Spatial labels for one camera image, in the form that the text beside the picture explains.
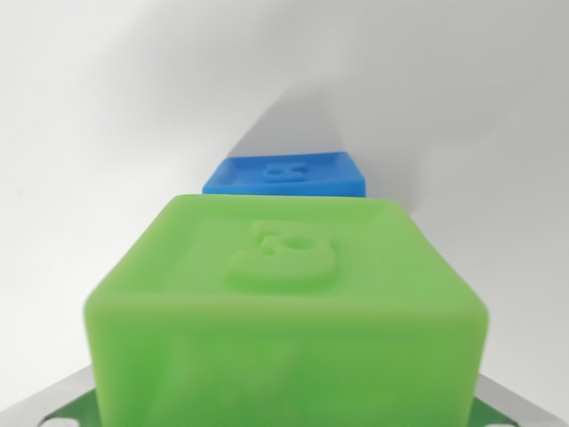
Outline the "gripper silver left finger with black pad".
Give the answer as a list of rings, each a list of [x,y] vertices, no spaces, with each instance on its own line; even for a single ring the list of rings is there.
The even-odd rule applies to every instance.
[[[92,368],[85,367],[1,412],[2,426],[101,426]]]

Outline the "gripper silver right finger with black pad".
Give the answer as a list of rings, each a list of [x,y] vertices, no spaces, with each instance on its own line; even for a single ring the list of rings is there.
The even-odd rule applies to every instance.
[[[469,426],[567,427],[568,422],[480,374]]]

